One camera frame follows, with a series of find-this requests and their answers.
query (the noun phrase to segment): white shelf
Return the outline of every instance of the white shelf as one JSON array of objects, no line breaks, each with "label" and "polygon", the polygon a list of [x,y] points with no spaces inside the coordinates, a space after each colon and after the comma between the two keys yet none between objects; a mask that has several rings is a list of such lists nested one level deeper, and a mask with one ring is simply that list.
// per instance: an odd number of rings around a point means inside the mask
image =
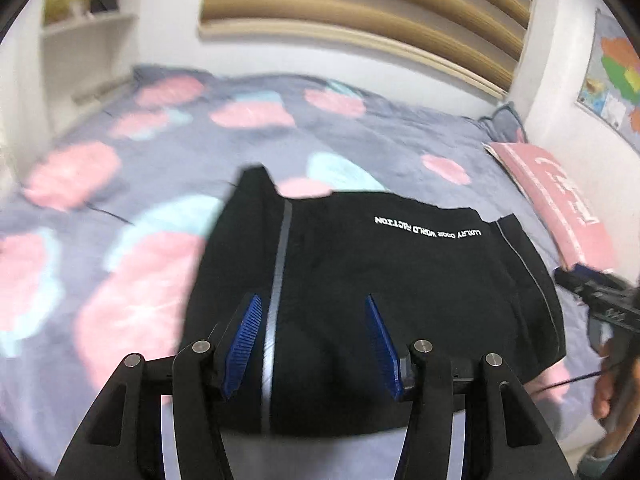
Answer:
[{"label": "white shelf", "polygon": [[106,23],[132,22],[135,19],[136,15],[131,12],[118,12],[117,10],[100,12],[90,18],[71,18],[62,22],[51,23],[51,25],[43,27],[40,34],[43,38],[52,38],[72,30],[100,27]]}]

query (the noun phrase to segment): pink pillow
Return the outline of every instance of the pink pillow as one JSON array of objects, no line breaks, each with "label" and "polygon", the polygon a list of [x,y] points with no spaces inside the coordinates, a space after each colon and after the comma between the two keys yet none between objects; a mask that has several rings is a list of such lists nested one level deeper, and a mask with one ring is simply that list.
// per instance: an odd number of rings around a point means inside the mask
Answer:
[{"label": "pink pillow", "polygon": [[616,267],[609,234],[551,153],[533,144],[492,142],[488,151],[509,171],[551,232],[567,268]]}]

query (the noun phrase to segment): gray bedspread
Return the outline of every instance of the gray bedspread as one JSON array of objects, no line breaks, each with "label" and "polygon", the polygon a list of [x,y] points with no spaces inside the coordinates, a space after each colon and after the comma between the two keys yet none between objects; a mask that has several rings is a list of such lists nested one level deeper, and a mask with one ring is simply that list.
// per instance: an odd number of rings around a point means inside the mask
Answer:
[{"label": "gray bedspread", "polygon": [[[138,67],[130,91],[64,137],[0,212],[0,429],[55,470],[125,354],[172,354],[203,240],[250,164],[265,165],[287,196],[388,190],[469,206],[485,221],[515,213],[552,270],[553,240],[483,147],[515,142],[519,128],[508,107],[474,121],[316,78]],[[584,308],[558,294],[568,355],[540,384],[598,367]],[[581,381],[538,405],[561,437],[588,415],[592,394],[593,381]],[[173,479],[170,402],[162,409]],[[382,480],[403,435],[225,439],[239,479]],[[462,441],[460,417],[454,436]],[[453,469],[461,453],[452,451]]]}]

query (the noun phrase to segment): map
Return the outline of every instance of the map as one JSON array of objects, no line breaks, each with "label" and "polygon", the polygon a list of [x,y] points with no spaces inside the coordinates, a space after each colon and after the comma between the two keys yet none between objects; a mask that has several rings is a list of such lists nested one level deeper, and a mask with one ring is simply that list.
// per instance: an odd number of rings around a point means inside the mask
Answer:
[{"label": "map", "polygon": [[578,102],[640,153],[640,57],[618,22],[599,10]]}]

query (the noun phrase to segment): folded black shirt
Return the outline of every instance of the folded black shirt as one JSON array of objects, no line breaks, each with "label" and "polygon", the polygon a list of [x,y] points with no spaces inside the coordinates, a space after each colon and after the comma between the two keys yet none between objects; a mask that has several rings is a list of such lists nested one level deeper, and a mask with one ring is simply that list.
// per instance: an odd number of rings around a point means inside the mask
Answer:
[{"label": "folded black shirt", "polygon": [[385,390],[364,318],[367,294],[392,304],[407,342],[450,356],[500,354],[521,382],[564,357],[561,307],[513,215],[484,222],[384,192],[290,200],[266,170],[246,170],[213,229],[181,347],[207,338],[242,296],[263,322],[222,426],[338,436],[407,424]]}]

